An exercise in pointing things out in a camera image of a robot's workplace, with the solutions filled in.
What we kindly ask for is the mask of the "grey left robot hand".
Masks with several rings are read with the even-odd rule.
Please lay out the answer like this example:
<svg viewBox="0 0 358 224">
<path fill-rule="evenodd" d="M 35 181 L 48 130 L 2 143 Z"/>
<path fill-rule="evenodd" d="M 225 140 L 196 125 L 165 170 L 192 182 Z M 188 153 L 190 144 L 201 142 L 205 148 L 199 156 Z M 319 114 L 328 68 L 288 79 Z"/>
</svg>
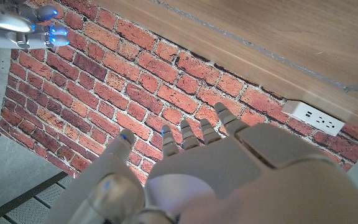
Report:
<svg viewBox="0 0 358 224">
<path fill-rule="evenodd" d="M 162 128 L 162 154 L 141 183 L 122 130 L 62 193 L 47 223 L 358 223 L 358 188 L 320 150 L 270 124 L 249 126 L 222 103 L 222 138 L 200 122 L 200 144 L 180 123 Z"/>
</svg>

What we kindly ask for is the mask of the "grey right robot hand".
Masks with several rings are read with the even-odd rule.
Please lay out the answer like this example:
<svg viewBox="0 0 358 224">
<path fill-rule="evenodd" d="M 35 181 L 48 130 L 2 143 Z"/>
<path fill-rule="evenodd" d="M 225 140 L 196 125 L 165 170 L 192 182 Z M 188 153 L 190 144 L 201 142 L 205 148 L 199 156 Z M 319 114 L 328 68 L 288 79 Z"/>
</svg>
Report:
<svg viewBox="0 0 358 224">
<path fill-rule="evenodd" d="M 23 1 L 0 1 L 0 48 L 46 49 L 67 46 L 68 30 L 63 26 L 44 26 L 58 15 L 52 5 L 32 8 Z"/>
</svg>

